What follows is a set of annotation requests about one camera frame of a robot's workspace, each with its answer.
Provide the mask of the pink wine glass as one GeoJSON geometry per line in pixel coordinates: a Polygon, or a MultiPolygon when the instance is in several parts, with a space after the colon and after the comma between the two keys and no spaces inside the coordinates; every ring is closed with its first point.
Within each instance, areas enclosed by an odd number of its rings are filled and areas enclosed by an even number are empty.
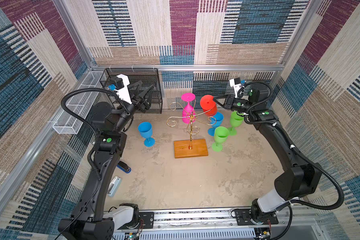
{"type": "Polygon", "coordinates": [[[194,108],[191,106],[191,102],[194,101],[196,96],[193,93],[185,93],[181,96],[182,101],[186,102],[186,106],[182,112],[182,120],[185,124],[190,123],[190,114],[194,112],[194,108]]]}

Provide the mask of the green wine glass front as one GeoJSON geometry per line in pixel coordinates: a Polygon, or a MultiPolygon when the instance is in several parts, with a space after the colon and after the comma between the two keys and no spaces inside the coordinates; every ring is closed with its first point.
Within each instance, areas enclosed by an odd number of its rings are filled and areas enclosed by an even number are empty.
{"type": "Polygon", "coordinates": [[[239,127],[243,121],[244,121],[244,117],[239,116],[237,111],[232,112],[231,118],[230,118],[231,127],[228,128],[228,130],[230,132],[230,136],[237,135],[236,128],[239,127]]]}

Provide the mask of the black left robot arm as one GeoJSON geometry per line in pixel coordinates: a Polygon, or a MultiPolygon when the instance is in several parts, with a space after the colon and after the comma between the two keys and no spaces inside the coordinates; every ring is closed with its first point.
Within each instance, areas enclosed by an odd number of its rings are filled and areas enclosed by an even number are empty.
{"type": "Polygon", "coordinates": [[[71,216],[61,219],[58,231],[68,240],[112,240],[114,231],[125,226],[134,229],[141,226],[138,205],[121,204],[115,211],[104,215],[104,206],[114,170],[121,164],[126,145],[126,131],[133,122],[136,111],[145,113],[151,108],[153,85],[141,90],[142,82],[124,85],[123,90],[130,96],[127,102],[119,96],[121,88],[114,91],[103,88],[84,88],[65,95],[61,106],[65,112],[90,127],[95,136],[94,146],[87,155],[91,171],[81,197],[71,216]],[[99,92],[114,96],[117,108],[108,102],[93,106],[91,122],[70,110],[67,101],[79,94],[99,92]]]}

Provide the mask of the blue wine glass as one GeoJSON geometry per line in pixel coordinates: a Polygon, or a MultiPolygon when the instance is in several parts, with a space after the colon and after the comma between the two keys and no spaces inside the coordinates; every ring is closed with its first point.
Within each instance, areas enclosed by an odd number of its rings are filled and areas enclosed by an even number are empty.
{"type": "Polygon", "coordinates": [[[215,130],[217,127],[219,127],[224,120],[224,115],[222,113],[217,112],[214,116],[211,118],[211,128],[208,129],[208,134],[210,136],[215,135],[215,130]]]}
{"type": "Polygon", "coordinates": [[[155,144],[155,139],[152,138],[153,135],[153,127],[152,124],[149,122],[143,122],[139,124],[138,131],[141,136],[145,139],[144,145],[146,147],[153,147],[155,144]]]}

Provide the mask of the green wine glass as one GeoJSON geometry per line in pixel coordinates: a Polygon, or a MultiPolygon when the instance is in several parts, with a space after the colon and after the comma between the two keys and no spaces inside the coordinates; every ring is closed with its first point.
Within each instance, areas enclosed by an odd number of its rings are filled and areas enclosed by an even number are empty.
{"type": "Polygon", "coordinates": [[[231,127],[228,128],[228,130],[230,132],[230,136],[237,135],[236,128],[239,127],[243,121],[244,121],[244,117],[239,116],[237,111],[232,112],[231,118],[230,118],[231,127]]]}
{"type": "Polygon", "coordinates": [[[214,133],[215,142],[212,144],[212,150],[220,152],[223,150],[223,143],[230,135],[230,131],[225,127],[217,127],[214,133]]]}

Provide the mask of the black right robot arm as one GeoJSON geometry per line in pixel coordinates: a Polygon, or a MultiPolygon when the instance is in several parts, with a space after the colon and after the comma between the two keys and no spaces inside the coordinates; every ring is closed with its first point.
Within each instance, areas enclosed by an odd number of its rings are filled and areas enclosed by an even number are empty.
{"type": "Polygon", "coordinates": [[[289,137],[279,121],[278,116],[267,109],[267,102],[273,95],[273,88],[265,82],[242,84],[234,79],[231,85],[234,94],[213,97],[213,101],[226,110],[242,117],[244,122],[255,127],[268,141],[276,153],[284,172],[275,179],[274,188],[266,195],[253,200],[249,214],[254,225],[266,224],[266,232],[256,237],[257,240],[279,240],[290,229],[293,220],[294,204],[300,204],[317,210],[330,211],[338,209],[345,200],[341,185],[319,163],[305,156],[289,137]],[[313,194],[321,176],[325,176],[335,187],[338,199],[327,206],[312,204],[301,198],[313,194]],[[289,220],[286,228],[278,235],[272,235],[272,218],[284,208],[289,209],[289,220]]]}

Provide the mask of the red wine glass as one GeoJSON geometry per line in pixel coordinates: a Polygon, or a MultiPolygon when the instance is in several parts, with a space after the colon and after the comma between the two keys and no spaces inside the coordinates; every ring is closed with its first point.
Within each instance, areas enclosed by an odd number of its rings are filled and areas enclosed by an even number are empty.
{"type": "Polygon", "coordinates": [[[218,111],[214,97],[211,95],[203,96],[200,100],[200,106],[208,117],[213,117],[218,111]]]}

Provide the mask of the green wine glass back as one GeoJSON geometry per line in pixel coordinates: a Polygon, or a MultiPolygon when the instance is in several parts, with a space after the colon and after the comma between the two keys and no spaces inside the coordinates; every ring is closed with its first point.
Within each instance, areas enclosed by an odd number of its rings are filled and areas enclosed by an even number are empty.
{"type": "Polygon", "coordinates": [[[220,152],[223,150],[223,143],[230,135],[230,131],[225,127],[217,127],[214,133],[215,142],[212,144],[212,150],[220,152]]]}

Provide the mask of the blue wine glass front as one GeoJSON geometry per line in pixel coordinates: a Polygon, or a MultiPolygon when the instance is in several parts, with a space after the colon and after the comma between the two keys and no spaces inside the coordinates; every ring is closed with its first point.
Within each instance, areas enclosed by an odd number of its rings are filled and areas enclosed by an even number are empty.
{"type": "Polygon", "coordinates": [[[153,147],[155,144],[155,139],[152,138],[153,135],[153,127],[152,124],[149,122],[143,122],[139,124],[138,131],[141,136],[145,139],[144,145],[146,147],[153,147]]]}

